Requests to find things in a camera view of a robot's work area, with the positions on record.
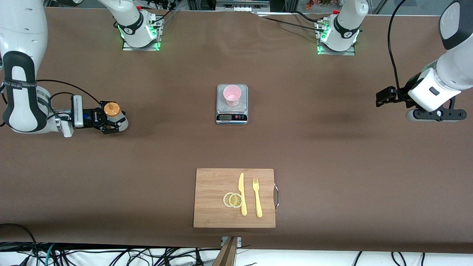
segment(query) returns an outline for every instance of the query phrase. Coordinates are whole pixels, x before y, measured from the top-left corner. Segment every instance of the pink cup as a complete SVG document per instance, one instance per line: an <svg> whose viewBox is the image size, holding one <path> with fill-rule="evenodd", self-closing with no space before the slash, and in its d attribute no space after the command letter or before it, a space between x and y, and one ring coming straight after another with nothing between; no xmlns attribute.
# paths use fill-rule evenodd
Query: pink cup
<svg viewBox="0 0 473 266"><path fill-rule="evenodd" d="M241 89L237 85L228 85L223 89L223 97L229 106L237 106L240 102Z"/></svg>

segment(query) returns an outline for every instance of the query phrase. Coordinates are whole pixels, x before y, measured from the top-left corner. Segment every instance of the orange bottle cap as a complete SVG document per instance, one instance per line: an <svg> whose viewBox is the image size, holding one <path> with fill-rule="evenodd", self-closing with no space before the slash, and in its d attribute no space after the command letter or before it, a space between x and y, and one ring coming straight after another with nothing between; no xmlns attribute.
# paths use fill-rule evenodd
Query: orange bottle cap
<svg viewBox="0 0 473 266"><path fill-rule="evenodd" d="M104 106L104 111L109 117L116 117L120 114L120 106L117 103L108 103Z"/></svg>

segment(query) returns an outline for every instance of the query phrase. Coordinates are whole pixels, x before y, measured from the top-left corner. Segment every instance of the yellow plastic fork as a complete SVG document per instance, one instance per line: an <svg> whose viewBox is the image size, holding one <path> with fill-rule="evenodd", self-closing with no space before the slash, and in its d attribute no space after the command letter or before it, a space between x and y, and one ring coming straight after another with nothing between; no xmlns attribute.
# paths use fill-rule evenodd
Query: yellow plastic fork
<svg viewBox="0 0 473 266"><path fill-rule="evenodd" d="M258 191L260 190L260 184L258 183L257 178L253 178L253 190L254 195L256 196L256 216L258 216L258 218L261 218L263 217L263 211L261 209L260 195L258 194Z"/></svg>

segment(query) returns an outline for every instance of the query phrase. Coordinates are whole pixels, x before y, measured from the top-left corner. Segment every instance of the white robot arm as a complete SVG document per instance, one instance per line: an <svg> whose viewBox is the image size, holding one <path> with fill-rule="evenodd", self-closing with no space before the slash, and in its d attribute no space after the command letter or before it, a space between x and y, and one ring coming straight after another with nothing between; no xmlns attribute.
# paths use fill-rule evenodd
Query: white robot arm
<svg viewBox="0 0 473 266"><path fill-rule="evenodd" d="M406 117L413 121L450 121L466 118L466 111L453 109L455 96L473 87L473 1L454 0L443 12L439 32L447 52L407 82L376 94L377 106L404 101L416 106ZM450 101L448 108L443 104Z"/></svg>
<svg viewBox="0 0 473 266"><path fill-rule="evenodd" d="M83 0L56 0L58 3L77 6ZM133 0L98 0L112 13L123 39L131 47L147 46L157 38L156 15L138 10Z"/></svg>
<svg viewBox="0 0 473 266"><path fill-rule="evenodd" d="M73 128L93 127L103 133L125 130L125 113L114 102L99 102L97 108L83 109L81 96L73 95L70 109L51 108L51 94L36 85L47 39L42 0L0 0L0 54L5 72L2 87L8 96L4 122L18 133L62 131L65 137L72 136Z"/></svg>
<svg viewBox="0 0 473 266"><path fill-rule="evenodd" d="M328 17L329 26L322 35L321 42L337 52L348 50L356 42L359 27L368 11L366 0L346 0L339 14Z"/></svg>

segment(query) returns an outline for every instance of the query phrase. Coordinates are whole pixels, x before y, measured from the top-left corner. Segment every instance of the brown table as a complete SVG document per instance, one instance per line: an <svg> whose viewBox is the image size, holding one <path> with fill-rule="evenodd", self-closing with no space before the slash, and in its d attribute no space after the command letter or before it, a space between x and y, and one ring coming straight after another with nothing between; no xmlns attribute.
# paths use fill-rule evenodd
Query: brown table
<svg viewBox="0 0 473 266"><path fill-rule="evenodd" d="M246 12L180 12L160 52L121 51L107 10L46 14L38 78L117 101L130 127L68 139L2 128L0 222L41 242L216 247L239 235L252 248L473 252L473 117L412 123L403 104L375 107L394 85L389 17L367 17L357 55L337 57L317 55L308 30ZM444 52L438 17L399 17L392 37L402 84ZM250 88L248 125L215 124L221 83ZM466 91L457 107L472 102ZM193 228L197 168L273 168L276 228Z"/></svg>

